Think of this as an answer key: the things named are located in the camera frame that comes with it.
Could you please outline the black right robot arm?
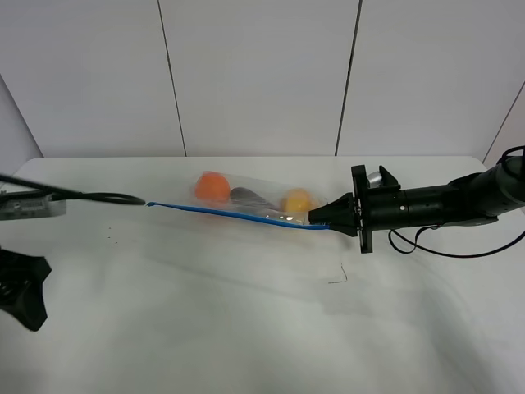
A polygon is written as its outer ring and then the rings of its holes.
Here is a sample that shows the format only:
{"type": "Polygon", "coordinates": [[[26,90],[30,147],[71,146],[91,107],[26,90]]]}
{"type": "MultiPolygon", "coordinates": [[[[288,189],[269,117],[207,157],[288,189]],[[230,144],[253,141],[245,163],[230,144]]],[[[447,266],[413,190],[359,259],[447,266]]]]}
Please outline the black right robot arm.
{"type": "Polygon", "coordinates": [[[524,206],[524,160],[517,156],[445,185],[413,189],[402,189],[384,167],[372,175],[363,165],[351,172],[353,191],[310,211],[308,221],[358,237],[364,254],[372,252],[375,231],[481,226],[524,206]]]}

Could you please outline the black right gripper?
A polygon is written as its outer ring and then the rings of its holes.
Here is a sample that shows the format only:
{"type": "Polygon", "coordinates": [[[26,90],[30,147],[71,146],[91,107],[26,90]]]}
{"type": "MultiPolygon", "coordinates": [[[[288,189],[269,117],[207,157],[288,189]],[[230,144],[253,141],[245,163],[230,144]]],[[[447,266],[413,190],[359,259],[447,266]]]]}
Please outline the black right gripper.
{"type": "Polygon", "coordinates": [[[394,229],[406,218],[406,195],[401,190],[370,189],[364,165],[351,168],[354,195],[345,193],[329,204],[308,212],[310,224],[330,224],[329,229],[360,239],[362,253],[372,252],[374,231],[394,229]],[[344,224],[355,224],[358,228],[344,224]]]}

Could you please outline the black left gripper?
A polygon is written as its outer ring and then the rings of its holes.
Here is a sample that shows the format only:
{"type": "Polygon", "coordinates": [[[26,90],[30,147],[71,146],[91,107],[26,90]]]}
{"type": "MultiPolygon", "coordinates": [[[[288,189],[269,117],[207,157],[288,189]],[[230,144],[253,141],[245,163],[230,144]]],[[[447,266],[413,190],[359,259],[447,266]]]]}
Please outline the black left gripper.
{"type": "Polygon", "coordinates": [[[43,283],[51,271],[43,256],[1,249],[1,310],[31,332],[37,332],[48,318],[43,283]]]}

